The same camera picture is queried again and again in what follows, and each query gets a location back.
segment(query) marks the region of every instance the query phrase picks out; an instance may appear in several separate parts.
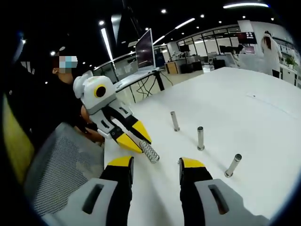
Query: fluorescent light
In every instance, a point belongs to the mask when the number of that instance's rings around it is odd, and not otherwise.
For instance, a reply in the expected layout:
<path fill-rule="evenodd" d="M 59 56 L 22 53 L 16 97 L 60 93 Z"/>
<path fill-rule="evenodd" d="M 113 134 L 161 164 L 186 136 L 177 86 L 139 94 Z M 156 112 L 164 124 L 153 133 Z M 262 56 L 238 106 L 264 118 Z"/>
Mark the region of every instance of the fluorescent light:
<path fill-rule="evenodd" d="M 101 30 L 101 32 L 102 32 L 102 35 L 103 35 L 103 40 L 104 40 L 105 46 L 107 48 L 107 52 L 109 54 L 109 58 L 110 58 L 110 60 L 113 60 L 113 56 L 112 56 L 111 49 L 110 49 L 110 44 L 109 44 L 109 39 L 108 39 L 108 36 L 107 36 L 107 32 L 105 31 L 105 28 L 103 28 Z"/>
<path fill-rule="evenodd" d="M 233 7 L 241 7 L 241 6 L 269 7 L 267 4 L 263 4 L 263 3 L 246 2 L 246 3 L 229 4 L 229 5 L 224 6 L 224 8 L 233 8 Z"/>
<path fill-rule="evenodd" d="M 162 39 L 164 39 L 164 38 L 165 38 L 165 35 L 161 36 L 160 38 L 158 38 L 158 39 L 153 43 L 153 45 L 155 45 L 158 41 L 160 41 L 160 40 L 162 40 Z"/>
<path fill-rule="evenodd" d="M 190 23 L 190 22 L 192 22 L 194 20 L 195 20 L 195 18 L 191 18 L 190 20 L 188 20 L 188 21 L 180 24 L 179 26 L 176 26 L 175 29 L 179 29 L 180 27 L 183 27 L 184 25 L 186 25 L 186 24 L 188 24 L 188 23 Z"/>

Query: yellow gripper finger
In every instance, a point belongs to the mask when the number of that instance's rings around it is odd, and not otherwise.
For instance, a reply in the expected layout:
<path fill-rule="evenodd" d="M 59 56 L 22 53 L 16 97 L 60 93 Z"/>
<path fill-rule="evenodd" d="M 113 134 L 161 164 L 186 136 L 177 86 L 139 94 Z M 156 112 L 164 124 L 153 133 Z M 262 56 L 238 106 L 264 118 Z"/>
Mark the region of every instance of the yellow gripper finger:
<path fill-rule="evenodd" d="M 143 153 L 141 148 L 126 133 L 123 133 L 120 137 L 118 137 L 116 142 L 124 149 L 137 153 Z"/>
<path fill-rule="evenodd" d="M 147 131 L 141 121 L 137 121 L 132 127 L 135 130 L 137 130 L 142 136 L 145 137 L 145 139 L 147 139 L 151 143 L 151 138 L 150 138 L 149 134 L 147 133 Z"/>

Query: yellow object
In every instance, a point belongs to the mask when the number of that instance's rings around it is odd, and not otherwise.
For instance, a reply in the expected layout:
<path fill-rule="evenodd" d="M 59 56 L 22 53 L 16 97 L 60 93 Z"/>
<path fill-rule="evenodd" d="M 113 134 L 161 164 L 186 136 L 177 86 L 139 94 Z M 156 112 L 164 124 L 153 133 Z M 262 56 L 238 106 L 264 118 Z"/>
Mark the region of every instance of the yellow object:
<path fill-rule="evenodd" d="M 147 133 L 145 127 L 143 126 L 141 121 L 137 121 L 134 125 L 133 128 L 137 130 L 139 133 L 141 133 L 148 141 L 151 142 L 151 138 L 149 134 Z"/>
<path fill-rule="evenodd" d="M 108 166 L 126 166 L 127 167 L 130 164 L 131 158 L 132 158 L 132 156 L 124 156 L 124 157 L 114 159 L 108 163 Z"/>
<path fill-rule="evenodd" d="M 15 119 L 6 96 L 3 98 L 3 136 L 8 158 L 18 182 L 25 180 L 26 172 L 32 161 L 34 147 Z"/>
<path fill-rule="evenodd" d="M 104 87 L 104 88 L 105 88 L 105 86 L 104 86 L 103 84 L 100 84 L 99 86 L 97 86 L 97 87 L 94 89 L 94 96 L 95 96 L 96 98 L 99 98 L 99 97 L 96 95 L 96 92 L 97 92 L 97 90 L 98 90 L 99 87 Z"/>
<path fill-rule="evenodd" d="M 184 162 L 184 168 L 198 168 L 198 167 L 205 167 L 203 163 L 201 163 L 198 160 L 195 159 L 189 159 L 182 157 L 182 160 Z"/>
<path fill-rule="evenodd" d="M 141 148 L 127 135 L 122 134 L 119 138 L 116 139 L 120 147 L 131 150 L 138 153 L 143 153 Z"/>

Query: white coat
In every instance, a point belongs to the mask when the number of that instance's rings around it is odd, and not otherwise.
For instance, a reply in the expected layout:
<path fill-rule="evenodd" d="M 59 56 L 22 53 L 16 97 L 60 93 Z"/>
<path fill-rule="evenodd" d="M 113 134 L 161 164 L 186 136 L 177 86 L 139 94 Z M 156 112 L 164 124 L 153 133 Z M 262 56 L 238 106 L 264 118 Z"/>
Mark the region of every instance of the white coat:
<path fill-rule="evenodd" d="M 264 42 L 264 37 L 269 37 L 271 39 L 271 49 L 269 49 Z M 273 40 L 269 34 L 264 34 L 261 41 L 261 49 L 264 54 L 266 74 L 272 75 L 272 70 L 280 72 L 279 58 L 282 58 L 281 50 L 277 42 Z"/>

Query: computer monitor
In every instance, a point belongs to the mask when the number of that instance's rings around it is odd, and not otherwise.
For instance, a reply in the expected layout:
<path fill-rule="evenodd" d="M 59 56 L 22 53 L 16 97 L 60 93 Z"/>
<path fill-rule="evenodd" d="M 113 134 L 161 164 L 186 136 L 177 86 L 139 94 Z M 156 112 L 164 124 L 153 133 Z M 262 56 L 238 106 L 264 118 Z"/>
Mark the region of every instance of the computer monitor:
<path fill-rule="evenodd" d="M 151 29 L 136 43 L 136 57 L 139 71 L 156 68 Z"/>
<path fill-rule="evenodd" d="M 188 45 L 180 46 L 180 52 L 184 53 L 184 52 L 189 52 L 189 51 L 190 51 L 190 49 L 189 49 Z"/>

